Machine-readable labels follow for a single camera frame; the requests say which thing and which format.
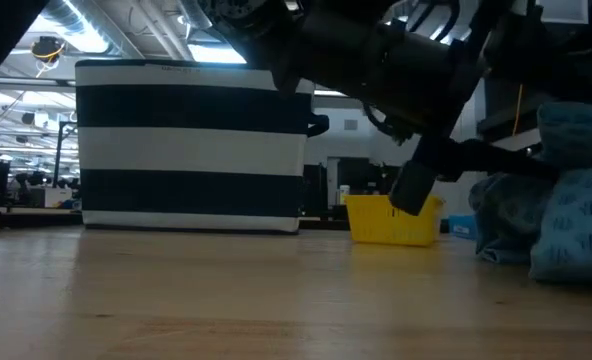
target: white stripe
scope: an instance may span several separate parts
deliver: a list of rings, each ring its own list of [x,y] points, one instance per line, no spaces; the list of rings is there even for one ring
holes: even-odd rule
[[[153,64],[76,67],[76,86],[99,85],[196,85],[276,90],[272,74],[264,70]],[[307,80],[301,80],[296,92],[313,94],[314,84]]]
[[[170,229],[298,230],[298,218],[263,216],[166,214],[115,211],[83,211],[86,225],[137,226]]]
[[[86,170],[203,171],[302,176],[307,137],[177,128],[79,128]]]

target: black robotic arm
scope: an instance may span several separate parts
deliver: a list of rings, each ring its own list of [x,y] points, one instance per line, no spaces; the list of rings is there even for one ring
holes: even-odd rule
[[[395,138],[422,135],[390,194],[394,206],[411,214],[420,212],[439,176],[455,181],[476,170],[557,179],[557,169],[536,160],[449,138],[484,75],[592,102],[591,79],[548,42],[535,1],[482,0],[470,36],[449,46],[407,31],[397,19],[380,21],[393,1],[310,0],[297,13],[283,0],[198,1],[248,62],[271,70],[280,91],[293,92],[305,78],[378,108],[387,116],[383,129]],[[458,1],[441,3],[451,4],[458,16]],[[516,7],[523,7],[522,15],[512,12]],[[445,27],[454,22],[453,16]]]

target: blue cloth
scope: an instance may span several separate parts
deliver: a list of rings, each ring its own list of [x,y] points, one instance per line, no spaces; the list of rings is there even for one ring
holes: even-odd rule
[[[476,251],[496,263],[531,262],[537,280],[592,281],[592,105],[545,104],[538,127],[540,158],[561,179],[498,174],[476,184]]]

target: wooden table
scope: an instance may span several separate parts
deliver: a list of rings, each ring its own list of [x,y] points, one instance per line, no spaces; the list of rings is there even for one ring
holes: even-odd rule
[[[473,243],[0,232],[0,359],[592,359],[592,291]]]

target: yellow bin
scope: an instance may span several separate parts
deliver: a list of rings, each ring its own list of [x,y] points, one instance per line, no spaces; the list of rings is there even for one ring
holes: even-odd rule
[[[435,196],[418,216],[394,208],[386,195],[348,195],[346,200],[355,242],[430,246],[439,234],[443,203]]]

